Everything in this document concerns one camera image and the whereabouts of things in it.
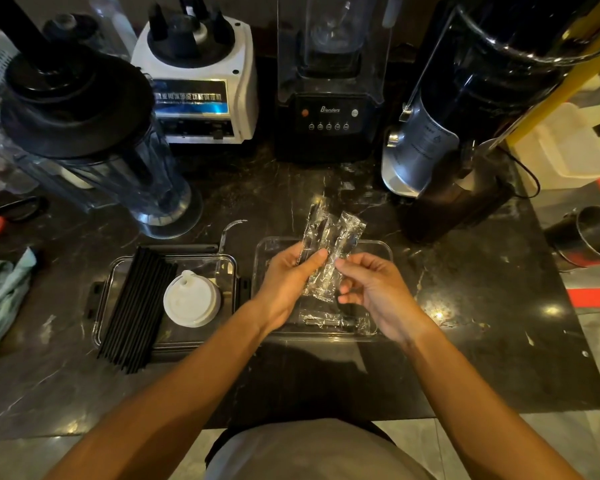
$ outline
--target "hand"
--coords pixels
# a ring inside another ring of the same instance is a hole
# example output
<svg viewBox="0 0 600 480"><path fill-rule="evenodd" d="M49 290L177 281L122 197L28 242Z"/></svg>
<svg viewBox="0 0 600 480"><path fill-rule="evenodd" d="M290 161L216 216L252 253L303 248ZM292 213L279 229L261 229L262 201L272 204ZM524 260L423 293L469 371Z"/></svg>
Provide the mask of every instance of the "hand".
<svg viewBox="0 0 600 480"><path fill-rule="evenodd" d="M423 328L435 324L416 303L400 271L391 262L369 253L337 259L344 275L340 303L356 303L368 309L387 338L404 343Z"/></svg>
<svg viewBox="0 0 600 480"><path fill-rule="evenodd" d="M321 249L296 266L302 249L302 242L298 242L273 257L262 286L253 299L264 311L264 332L267 335L284 325L309 276L327 259L327 250Z"/></svg>

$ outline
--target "clear plastic tray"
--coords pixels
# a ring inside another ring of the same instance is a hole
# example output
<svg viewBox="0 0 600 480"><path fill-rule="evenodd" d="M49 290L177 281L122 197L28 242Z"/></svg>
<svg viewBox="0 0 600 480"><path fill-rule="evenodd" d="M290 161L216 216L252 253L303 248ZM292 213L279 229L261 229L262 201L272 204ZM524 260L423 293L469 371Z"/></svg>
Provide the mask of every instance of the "clear plastic tray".
<svg viewBox="0 0 600 480"><path fill-rule="evenodd" d="M109 279L104 283L93 327L93 341L98 348L102 344L104 332L109 326L113 308L127 277L132 259L133 256L124 256L113 261ZM153 352L186 352L193 350L211 337L213 332L233 314L236 307L237 266L233 257L224 254L167 255L165 259L178 264L178 274L185 269L190 269L194 273L208 278L220 288L222 295L222 303L216 317L202 327L183 327L172 322L166 314L162 316Z"/></svg>
<svg viewBox="0 0 600 480"><path fill-rule="evenodd" d="M266 237L256 247L256 257L253 263L253 278L251 280L251 296L254 297L269 267L273 256L297 242L296 237ZM367 252L393 261L391 248L383 241L360 239L354 253ZM326 314L341 315L337 326L319 326L306 324L303 318L316 315L320 318ZM360 319L366 319L370 327L363 332L356 329ZM272 332L268 340L327 340L330 342L374 342L385 340L384 335L377 329L373 320L364 307L359 305L340 305L336 302L325 303L316 298L301 296L291 312L287 323Z"/></svg>

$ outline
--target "person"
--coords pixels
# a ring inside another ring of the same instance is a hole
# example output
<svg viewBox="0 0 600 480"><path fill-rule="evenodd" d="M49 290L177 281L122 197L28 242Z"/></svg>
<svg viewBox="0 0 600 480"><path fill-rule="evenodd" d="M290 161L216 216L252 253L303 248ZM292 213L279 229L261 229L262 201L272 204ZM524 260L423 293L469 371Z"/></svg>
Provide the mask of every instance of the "person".
<svg viewBox="0 0 600 480"><path fill-rule="evenodd" d="M271 260L256 297L154 384L113 409L51 469L47 480L166 480L263 339L282 326L320 250L296 266L299 242ZM417 305L398 268L362 253L336 261L340 303L368 309L410 359L433 411L473 480L582 477L488 386ZM381 435L335 419L243 431L208 464L211 479L427 479Z"/></svg>

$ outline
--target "forearm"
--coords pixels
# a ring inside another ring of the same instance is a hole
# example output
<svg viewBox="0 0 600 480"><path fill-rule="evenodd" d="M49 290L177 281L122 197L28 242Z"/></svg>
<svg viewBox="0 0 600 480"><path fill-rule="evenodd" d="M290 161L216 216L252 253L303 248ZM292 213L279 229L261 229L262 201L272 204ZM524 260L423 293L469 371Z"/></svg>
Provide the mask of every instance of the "forearm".
<svg viewBox="0 0 600 480"><path fill-rule="evenodd" d="M582 480L488 386L435 323L403 349L473 480Z"/></svg>
<svg viewBox="0 0 600 480"><path fill-rule="evenodd" d="M56 479L167 479L264 338L248 302L204 345L117 406L49 473Z"/></svg>

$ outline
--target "left hand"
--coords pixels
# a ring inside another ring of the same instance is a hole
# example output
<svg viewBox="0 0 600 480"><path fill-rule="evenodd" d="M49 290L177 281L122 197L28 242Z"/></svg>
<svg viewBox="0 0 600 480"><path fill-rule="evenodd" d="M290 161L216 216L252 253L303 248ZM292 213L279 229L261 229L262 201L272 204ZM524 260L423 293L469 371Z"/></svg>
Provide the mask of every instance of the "left hand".
<svg viewBox="0 0 600 480"><path fill-rule="evenodd" d="M264 332L267 335L284 325L309 276L327 259L327 250L321 249L296 266L302 249L302 242L298 242L276 254L264 275L260 290L253 298L263 310Z"/></svg>

